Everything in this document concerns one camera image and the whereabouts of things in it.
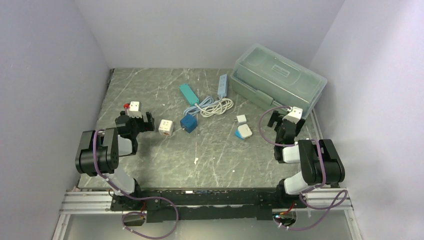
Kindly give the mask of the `teal power strip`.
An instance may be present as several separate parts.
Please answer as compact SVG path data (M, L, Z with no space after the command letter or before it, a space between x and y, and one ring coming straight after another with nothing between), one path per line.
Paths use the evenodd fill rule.
M200 103L199 98L187 83L180 85L179 90L191 107Z

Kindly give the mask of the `light blue power strip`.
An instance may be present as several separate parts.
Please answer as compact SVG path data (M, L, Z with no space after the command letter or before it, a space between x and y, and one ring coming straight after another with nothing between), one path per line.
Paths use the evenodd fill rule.
M214 115L222 115L227 110L231 109L234 102L227 98L228 95L228 76L227 74L221 75L218 81L217 98L207 96L199 104L189 106L183 111L184 116L190 114L195 116L200 114L204 118L212 117Z

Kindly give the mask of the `white cube socket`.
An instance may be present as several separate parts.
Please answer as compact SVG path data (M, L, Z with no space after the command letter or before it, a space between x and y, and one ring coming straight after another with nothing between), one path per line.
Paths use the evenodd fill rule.
M174 122L172 120L162 119L160 121L158 132L164 136L171 136L174 131Z

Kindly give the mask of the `blue cube adapter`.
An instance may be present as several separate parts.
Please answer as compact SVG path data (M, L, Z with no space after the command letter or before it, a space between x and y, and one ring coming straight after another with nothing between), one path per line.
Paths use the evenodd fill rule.
M187 133L191 133L198 126L198 121L194 116L187 114L180 120L180 126Z

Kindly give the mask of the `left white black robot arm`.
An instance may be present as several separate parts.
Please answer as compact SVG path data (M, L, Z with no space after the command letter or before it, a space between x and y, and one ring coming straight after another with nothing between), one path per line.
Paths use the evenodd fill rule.
M135 155L139 133L155 130L152 114L147 111L145 116L129 116L122 111L115 127L82 132L75 157L80 174L104 180L116 196L124 196L123 202L131 210L143 205L144 196L138 182L120 166L120 157Z

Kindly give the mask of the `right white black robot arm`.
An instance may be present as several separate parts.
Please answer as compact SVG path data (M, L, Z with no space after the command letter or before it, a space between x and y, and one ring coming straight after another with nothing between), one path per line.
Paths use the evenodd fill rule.
M300 110L295 108L286 115L273 110L267 123L276 133L272 142L274 159L281 164L300 165L298 173L279 183L281 190L275 194L275 200L282 208L289 207L295 201L295 195L315 187L341 183L346 176L332 140L295 140L304 123Z

